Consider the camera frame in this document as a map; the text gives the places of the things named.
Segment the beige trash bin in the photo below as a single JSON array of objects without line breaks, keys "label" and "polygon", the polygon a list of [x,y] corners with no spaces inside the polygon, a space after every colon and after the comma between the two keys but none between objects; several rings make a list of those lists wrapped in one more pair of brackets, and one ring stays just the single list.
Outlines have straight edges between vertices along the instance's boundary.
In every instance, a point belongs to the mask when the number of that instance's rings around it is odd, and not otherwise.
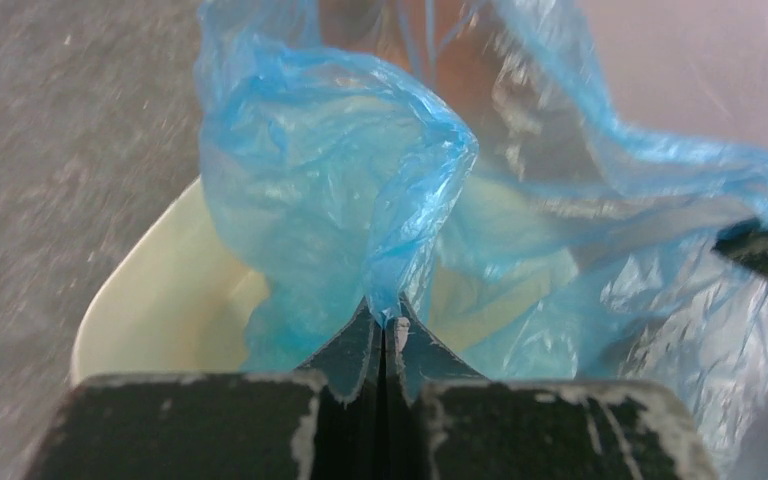
[{"label": "beige trash bin", "polygon": [[[465,277],[437,270],[431,331],[457,352],[476,345],[578,272],[561,250],[522,265],[523,279],[488,308],[471,310]],[[70,382],[122,372],[234,371],[244,332],[267,298],[264,277],[221,244],[195,179],[147,230],[90,302],[77,331]]]}]

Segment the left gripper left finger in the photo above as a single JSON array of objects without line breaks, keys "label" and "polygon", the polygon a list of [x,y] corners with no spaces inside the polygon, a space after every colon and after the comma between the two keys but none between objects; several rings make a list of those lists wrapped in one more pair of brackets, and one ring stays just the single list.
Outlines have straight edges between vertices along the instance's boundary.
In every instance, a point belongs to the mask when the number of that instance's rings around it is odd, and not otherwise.
[{"label": "left gripper left finger", "polygon": [[302,362],[322,373],[314,437],[314,479],[378,479],[382,328],[362,300],[350,320]]}]

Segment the blue plastic trash bag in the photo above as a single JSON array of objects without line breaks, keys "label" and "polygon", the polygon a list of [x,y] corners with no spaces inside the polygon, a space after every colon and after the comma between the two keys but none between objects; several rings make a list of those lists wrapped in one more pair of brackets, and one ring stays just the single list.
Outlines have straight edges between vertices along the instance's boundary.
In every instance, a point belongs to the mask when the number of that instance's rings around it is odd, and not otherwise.
[{"label": "blue plastic trash bag", "polygon": [[206,1],[204,197],[266,279],[242,367],[406,298],[498,380],[646,379],[768,479],[768,151],[620,120],[570,1]]}]

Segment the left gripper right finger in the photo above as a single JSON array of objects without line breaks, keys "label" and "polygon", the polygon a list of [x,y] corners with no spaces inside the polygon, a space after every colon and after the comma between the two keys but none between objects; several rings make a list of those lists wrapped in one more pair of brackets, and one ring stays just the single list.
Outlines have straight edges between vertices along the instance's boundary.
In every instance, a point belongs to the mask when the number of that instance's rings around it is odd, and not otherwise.
[{"label": "left gripper right finger", "polygon": [[422,477],[419,424],[412,407],[421,387],[433,381],[480,379],[419,320],[406,298],[383,334],[383,398],[386,406],[385,479]]}]

